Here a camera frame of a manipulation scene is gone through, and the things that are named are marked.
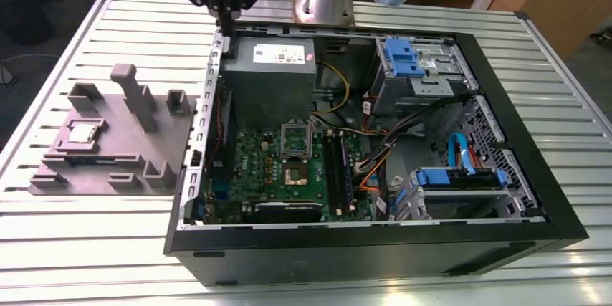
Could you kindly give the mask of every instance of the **blue latch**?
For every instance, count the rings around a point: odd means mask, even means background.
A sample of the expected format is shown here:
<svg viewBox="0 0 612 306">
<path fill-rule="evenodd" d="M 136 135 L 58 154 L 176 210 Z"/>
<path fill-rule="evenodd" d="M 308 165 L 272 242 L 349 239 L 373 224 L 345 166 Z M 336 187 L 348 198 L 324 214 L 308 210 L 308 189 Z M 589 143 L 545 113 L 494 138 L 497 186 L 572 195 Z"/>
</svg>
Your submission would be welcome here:
<svg viewBox="0 0 612 306">
<path fill-rule="evenodd" d="M 417 172 L 417 182 L 420 186 L 426 186 L 428 184 L 448 185 L 450 184 L 450 179 L 446 170 L 432 168 Z"/>
<path fill-rule="evenodd" d="M 504 170 L 497 170 L 497 180 L 501 186 L 508 185 L 508 174 L 505 173 Z"/>
<path fill-rule="evenodd" d="M 410 42 L 406 39 L 385 39 L 384 43 L 386 46 L 386 57 L 393 68 L 393 76 L 422 78 L 425 73 L 418 66 L 418 54 L 414 48 L 412 48 Z"/>
</svg>

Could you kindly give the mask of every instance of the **floor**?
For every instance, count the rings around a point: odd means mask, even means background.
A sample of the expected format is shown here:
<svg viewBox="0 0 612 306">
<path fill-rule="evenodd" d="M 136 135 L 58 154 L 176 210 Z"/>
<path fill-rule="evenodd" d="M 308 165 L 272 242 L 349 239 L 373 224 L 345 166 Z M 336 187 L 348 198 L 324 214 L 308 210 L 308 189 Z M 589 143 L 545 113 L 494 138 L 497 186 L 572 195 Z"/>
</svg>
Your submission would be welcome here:
<svg viewBox="0 0 612 306">
<path fill-rule="evenodd" d="M 21 47 L 10 43 L 0 34 L 0 59 L 18 54 L 61 55 L 92 3 L 93 0 L 52 0 L 44 4 L 45 13 L 54 26 L 53 38 L 44 44 Z M 612 48 L 601 47 L 594 40 L 589 40 L 566 61 L 568 67 L 608 118 L 612 118 L 610 58 Z M 54 62 L 52 57 L 24 57 L 8 63 L 18 82 L 10 88 L 0 86 L 0 149 L 18 124 Z"/>
</svg>

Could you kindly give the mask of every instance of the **metal worktable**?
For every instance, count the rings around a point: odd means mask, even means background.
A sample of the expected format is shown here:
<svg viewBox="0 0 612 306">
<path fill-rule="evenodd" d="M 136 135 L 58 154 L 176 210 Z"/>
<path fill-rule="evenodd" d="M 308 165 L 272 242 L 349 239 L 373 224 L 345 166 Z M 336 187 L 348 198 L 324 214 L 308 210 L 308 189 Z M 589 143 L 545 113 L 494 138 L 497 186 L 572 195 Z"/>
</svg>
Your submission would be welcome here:
<svg viewBox="0 0 612 306">
<path fill-rule="evenodd" d="M 290 6 L 260 0 L 244 17 L 290 21 Z M 118 93 L 109 69 L 122 62 L 138 67 L 153 94 L 176 88 L 198 94 L 214 31 L 205 13 L 188 0 L 96 0 L 0 155 L 0 302 L 612 303 L 610 124 L 530 22 L 510 13 L 354 5 L 360 26 L 476 36 L 590 236 L 561 252 L 534 254 L 480 277 L 204 288 L 161 254 L 169 196 L 30 196 L 29 176 L 70 108 L 74 82 Z"/>
</svg>

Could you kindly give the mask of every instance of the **black plastic part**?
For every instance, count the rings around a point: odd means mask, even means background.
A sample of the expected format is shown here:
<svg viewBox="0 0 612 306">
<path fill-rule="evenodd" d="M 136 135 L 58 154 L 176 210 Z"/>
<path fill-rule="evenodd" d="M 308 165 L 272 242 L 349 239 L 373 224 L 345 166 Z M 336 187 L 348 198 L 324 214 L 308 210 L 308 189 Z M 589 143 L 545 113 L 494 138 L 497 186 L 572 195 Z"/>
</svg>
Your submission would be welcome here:
<svg viewBox="0 0 612 306">
<path fill-rule="evenodd" d="M 248 224 L 300 224 L 318 222 L 322 216 L 322 204 L 257 203 L 250 214 L 242 214 Z"/>
<path fill-rule="evenodd" d="M 516 16 L 517 19 L 521 19 L 522 21 L 530 20 L 529 15 L 526 14 L 526 12 L 514 11 L 514 16 Z"/>
</svg>

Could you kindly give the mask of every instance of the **white label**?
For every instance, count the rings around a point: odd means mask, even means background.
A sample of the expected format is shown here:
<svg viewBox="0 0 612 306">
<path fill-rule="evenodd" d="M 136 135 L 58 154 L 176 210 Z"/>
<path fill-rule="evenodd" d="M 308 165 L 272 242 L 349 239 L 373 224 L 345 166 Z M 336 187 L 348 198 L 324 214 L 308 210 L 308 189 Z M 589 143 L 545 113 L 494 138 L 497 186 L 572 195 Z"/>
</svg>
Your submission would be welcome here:
<svg viewBox="0 0 612 306">
<path fill-rule="evenodd" d="M 382 201 L 382 199 L 378 197 L 376 200 L 376 207 L 378 207 L 380 211 L 382 213 L 386 212 L 386 203 Z"/>
<path fill-rule="evenodd" d="M 372 103 L 364 102 L 364 114 L 369 115 L 372 113 Z"/>
<path fill-rule="evenodd" d="M 421 67 L 436 68 L 433 60 L 421 60 Z"/>
<path fill-rule="evenodd" d="M 394 176 L 393 177 L 393 180 L 390 181 L 390 185 L 392 186 L 398 186 L 401 184 L 401 182 L 404 181 L 404 179 L 400 177 L 400 176 Z"/>
<path fill-rule="evenodd" d="M 256 64 L 305 64 L 304 46 L 256 44 L 252 51 Z"/>
</svg>

